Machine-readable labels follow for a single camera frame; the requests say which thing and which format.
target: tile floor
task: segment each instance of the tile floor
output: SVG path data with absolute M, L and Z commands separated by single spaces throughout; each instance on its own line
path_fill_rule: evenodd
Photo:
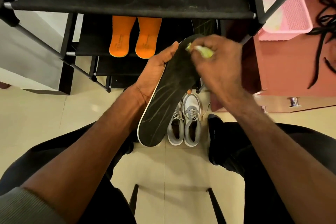
M 77 60 L 83 69 L 89 62 L 86 57 Z M 0 175 L 30 147 L 97 120 L 121 92 L 107 93 L 77 72 L 71 96 L 40 95 L 15 87 L 0 90 Z M 199 97 L 205 112 L 209 96 L 202 92 Z M 203 135 L 208 113 L 203 116 Z M 218 115 L 223 121 L 234 121 L 228 113 Z M 302 125 L 336 138 L 336 107 L 269 115 L 276 122 Z M 243 223 L 244 180 L 210 164 L 205 136 L 202 140 L 189 148 L 172 146 L 165 138 L 153 148 L 136 144 L 132 154 L 123 156 L 111 181 L 128 200 L 134 184 L 140 185 L 138 224 L 216 223 L 208 187 L 213 188 L 227 223 Z

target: metal rack frame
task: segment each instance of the metal rack frame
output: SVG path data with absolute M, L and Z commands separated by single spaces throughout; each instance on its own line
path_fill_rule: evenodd
M 107 92 L 111 92 L 111 76 L 107 76 L 106 84 L 103 85 L 97 81 L 95 76 L 95 70 L 97 69 L 98 58 L 99 57 L 92 57 L 90 72 L 87 73 L 83 69 L 79 68 L 75 64 L 75 43 L 72 41 L 75 25 L 77 20 L 77 14 L 69 13 L 68 19 L 66 22 L 65 27 L 65 35 L 63 38 L 61 52 L 56 51 L 40 38 L 32 34 L 30 31 L 25 29 L 20 25 L 20 20 L 15 16 L 14 10 L 11 7 L 11 3 L 7 2 L 10 0 L 1 0 L 2 6 L 0 7 L 0 19 L 6 22 L 9 26 L 14 27 L 18 31 L 22 32 L 24 35 L 41 45 L 42 47 L 46 48 L 54 55 L 59 57 L 63 62 L 64 66 L 70 66 L 72 69 L 76 69 L 80 73 L 84 74 L 88 77 L 91 81 L 97 83 L 99 86 L 104 88 Z M 264 12 L 263 9 L 263 1 L 262 0 L 249 0 L 250 8 L 254 12 L 255 16 L 251 20 L 250 25 L 248 26 L 248 32 L 245 37 L 240 41 L 241 44 L 246 44 L 249 39 L 251 39 L 254 35 L 258 33 L 258 31 L 263 27 L 266 23 L 267 19 L 271 17 L 271 15 L 285 2 L 286 0 L 276 0 L 275 3 Z M 203 86 L 199 86 L 198 92 L 202 89 Z

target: hand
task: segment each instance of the hand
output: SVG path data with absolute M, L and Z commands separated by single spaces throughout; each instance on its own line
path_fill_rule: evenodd
M 200 45 L 210 48 L 214 54 L 204 59 L 193 49 Z M 191 58 L 205 85 L 217 96 L 221 96 L 224 105 L 244 95 L 242 87 L 242 45 L 218 35 L 197 38 L 191 44 Z
M 174 42 L 171 46 L 165 48 L 162 52 L 151 57 L 145 69 L 142 71 L 137 82 L 134 84 L 135 87 L 140 91 L 146 105 L 154 92 L 155 87 L 159 83 L 161 75 L 165 69 L 165 63 L 167 63 L 174 56 L 177 48 L 179 47 L 178 42 Z

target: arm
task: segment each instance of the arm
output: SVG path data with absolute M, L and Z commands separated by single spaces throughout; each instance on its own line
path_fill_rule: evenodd
M 336 223 L 336 176 L 278 128 L 242 88 L 241 45 L 220 36 L 196 39 L 195 45 L 215 52 L 205 60 L 192 51 L 196 69 L 245 131 L 293 220 Z
M 21 187 L 33 192 L 67 223 L 76 223 L 95 193 L 114 155 L 136 127 L 169 61 L 175 42 L 149 59 L 130 86 L 73 145 L 31 176 Z

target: black shoelace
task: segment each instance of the black shoelace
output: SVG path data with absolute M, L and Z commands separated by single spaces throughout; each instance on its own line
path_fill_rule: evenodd
M 328 33 L 331 33 L 331 37 L 325 42 L 328 43 L 333 39 L 336 39 L 336 14 L 333 15 L 322 15 L 330 7 L 336 9 L 336 0 L 320 0 L 321 4 L 324 4 L 326 7 L 316 16 L 316 22 L 319 27 L 313 28 L 312 31 L 307 33 L 308 35 L 320 35 L 320 42 L 317 47 L 316 57 L 315 57 L 315 74 L 312 82 L 310 83 L 308 89 L 310 89 L 316 82 L 319 77 L 319 67 L 320 67 L 320 56 L 323 47 L 324 40 Z M 327 67 L 336 74 L 336 70 L 332 67 L 329 60 L 324 57 L 324 62 Z

